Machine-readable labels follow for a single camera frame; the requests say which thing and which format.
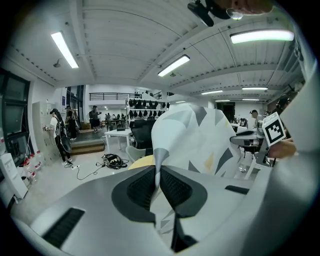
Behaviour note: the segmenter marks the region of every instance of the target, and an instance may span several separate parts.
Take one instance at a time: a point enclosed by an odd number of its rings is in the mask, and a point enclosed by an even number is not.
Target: ceiling
[[[279,10],[240,21],[214,17],[214,26],[206,27],[187,9],[189,2],[43,1],[12,37],[7,56],[57,88],[116,84],[192,97],[220,89],[215,99],[267,102],[302,79],[293,42],[230,40],[230,34],[247,30],[291,29]],[[59,31],[79,68],[68,65],[52,40]],[[175,76],[158,76],[161,66],[183,54],[190,61],[174,70]],[[59,58],[61,67],[53,67]],[[242,91],[259,85],[269,90]]]

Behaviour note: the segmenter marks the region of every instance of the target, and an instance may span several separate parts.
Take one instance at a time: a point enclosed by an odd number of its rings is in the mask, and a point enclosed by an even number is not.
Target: fluorescent light
[[[223,90],[215,90],[215,91],[203,92],[201,94],[206,95],[206,94],[216,94],[216,93],[222,93],[222,92],[223,92]]]
[[[171,63],[169,66],[167,66],[165,69],[163,69],[162,71],[160,71],[158,73],[159,77],[163,77],[166,74],[170,73],[172,70],[175,70],[177,67],[185,64],[186,62],[190,61],[189,56],[187,55],[183,55],[182,57],[178,58],[177,60],[175,60],[173,63]]]
[[[261,29],[230,34],[233,44],[260,40],[293,41],[294,37],[293,32],[285,29]]]
[[[244,91],[248,91],[248,90],[261,90],[261,91],[265,91],[265,90],[268,90],[267,87],[244,87],[242,88],[242,90]]]
[[[73,68],[73,69],[79,68],[79,66],[76,63],[74,57],[72,56],[61,32],[54,33],[51,36],[52,36],[52,39],[54,40],[56,46],[59,48],[60,52],[62,53],[63,57],[66,59],[66,61],[71,66],[71,68]]]

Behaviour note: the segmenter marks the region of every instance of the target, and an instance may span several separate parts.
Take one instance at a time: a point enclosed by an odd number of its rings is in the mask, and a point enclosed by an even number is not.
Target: white table
[[[110,144],[109,144],[109,138],[110,136],[117,136],[118,137],[118,145],[119,145],[119,150],[121,150],[120,146],[120,137],[126,137],[126,144],[127,146],[130,145],[129,138],[130,135],[132,134],[131,129],[125,129],[125,130],[111,130],[107,131],[104,133],[105,135],[105,140],[106,140],[106,145],[108,147],[108,152],[110,153]]]

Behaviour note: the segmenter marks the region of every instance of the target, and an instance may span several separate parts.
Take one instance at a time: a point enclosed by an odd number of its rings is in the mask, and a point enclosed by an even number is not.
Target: floor
[[[81,140],[92,140],[99,138],[104,134],[104,129],[99,133],[90,134],[80,134],[79,141]],[[126,138],[120,137],[120,143],[122,150],[118,148],[118,138],[110,138],[110,151],[113,154],[119,155],[123,160],[128,159],[125,152],[127,146]],[[101,168],[97,171],[97,175],[90,175],[85,178],[90,173],[93,173],[98,167],[96,163],[102,162],[103,152],[90,153],[75,155],[72,157],[74,166],[79,166],[78,169],[65,168],[60,161],[55,162],[52,166],[45,166],[42,170],[37,173],[37,183],[32,185],[25,196],[19,204],[14,204],[11,209],[11,215],[22,220],[27,225],[30,225],[34,219],[46,208],[48,208],[54,201],[58,200],[62,196],[66,195],[79,185],[94,180],[102,178],[105,176],[113,175],[118,172],[123,172],[128,169],[131,163],[128,163],[128,167],[122,168],[120,170],[113,170],[107,167]],[[241,163],[243,167],[249,168],[252,157],[246,155],[242,159]],[[235,178],[243,179],[245,177],[245,172],[237,171]],[[253,171],[252,175],[249,177],[250,180],[254,180],[257,172]],[[156,230],[161,235],[165,244],[170,247],[171,240],[173,236],[174,227],[174,211],[172,210],[170,204],[168,203],[166,197],[161,190],[156,194],[156,199],[153,201],[150,211],[156,215]]]

